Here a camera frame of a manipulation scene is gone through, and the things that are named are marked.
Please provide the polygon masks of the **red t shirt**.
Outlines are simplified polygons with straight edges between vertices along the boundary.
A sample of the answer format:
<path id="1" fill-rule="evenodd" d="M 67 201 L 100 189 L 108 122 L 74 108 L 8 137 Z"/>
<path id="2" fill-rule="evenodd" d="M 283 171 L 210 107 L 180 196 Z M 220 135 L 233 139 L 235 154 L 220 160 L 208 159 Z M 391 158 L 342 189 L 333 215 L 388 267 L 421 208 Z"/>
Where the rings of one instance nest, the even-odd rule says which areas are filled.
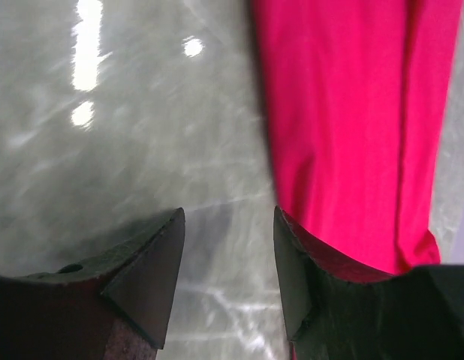
<path id="1" fill-rule="evenodd" d="M 460 1 L 254 1 L 279 205 L 398 275 L 441 261 L 432 185 Z"/>

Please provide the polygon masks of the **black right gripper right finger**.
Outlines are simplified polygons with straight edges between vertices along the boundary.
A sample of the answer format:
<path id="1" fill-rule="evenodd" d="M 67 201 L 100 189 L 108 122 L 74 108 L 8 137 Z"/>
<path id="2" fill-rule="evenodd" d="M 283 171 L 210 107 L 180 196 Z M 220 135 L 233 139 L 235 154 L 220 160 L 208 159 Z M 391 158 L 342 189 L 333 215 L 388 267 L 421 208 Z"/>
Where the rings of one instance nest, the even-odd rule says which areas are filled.
<path id="1" fill-rule="evenodd" d="M 277 208 L 276 268 L 293 359 L 464 359 L 464 265 L 393 276 Z"/>

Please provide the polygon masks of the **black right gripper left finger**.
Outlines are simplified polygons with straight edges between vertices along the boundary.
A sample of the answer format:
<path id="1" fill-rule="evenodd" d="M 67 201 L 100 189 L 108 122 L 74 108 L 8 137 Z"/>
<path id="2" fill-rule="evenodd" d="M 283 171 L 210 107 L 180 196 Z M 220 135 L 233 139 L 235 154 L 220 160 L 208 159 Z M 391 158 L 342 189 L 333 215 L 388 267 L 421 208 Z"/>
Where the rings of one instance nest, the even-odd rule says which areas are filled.
<path id="1" fill-rule="evenodd" d="M 56 272 L 0 275 L 0 359 L 154 359 L 184 243 L 185 212 L 176 208 Z"/>

